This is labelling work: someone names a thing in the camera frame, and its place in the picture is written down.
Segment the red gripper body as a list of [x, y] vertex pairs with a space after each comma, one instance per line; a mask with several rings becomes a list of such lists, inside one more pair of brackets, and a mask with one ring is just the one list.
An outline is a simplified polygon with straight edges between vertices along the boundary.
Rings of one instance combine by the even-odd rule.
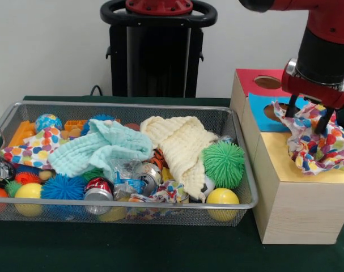
[[344, 107], [344, 81], [335, 87], [321, 85], [295, 74], [290, 75], [286, 68], [282, 74], [282, 90], [291, 94], [289, 107], [295, 107], [299, 96], [307, 97], [326, 108], [341, 109]]

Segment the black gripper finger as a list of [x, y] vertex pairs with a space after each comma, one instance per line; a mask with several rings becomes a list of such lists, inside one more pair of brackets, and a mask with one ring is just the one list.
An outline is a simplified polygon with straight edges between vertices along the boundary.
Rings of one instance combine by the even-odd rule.
[[323, 114], [315, 128], [315, 134], [322, 134], [325, 132], [326, 126], [330, 121], [331, 116], [333, 115], [335, 109], [334, 108], [326, 108], [326, 113]]
[[297, 96], [296, 95], [291, 95], [290, 97], [290, 101], [288, 103], [287, 109], [286, 109], [286, 113], [285, 113], [285, 117], [293, 117], [295, 112], [296, 112], [296, 100], [297, 100]]

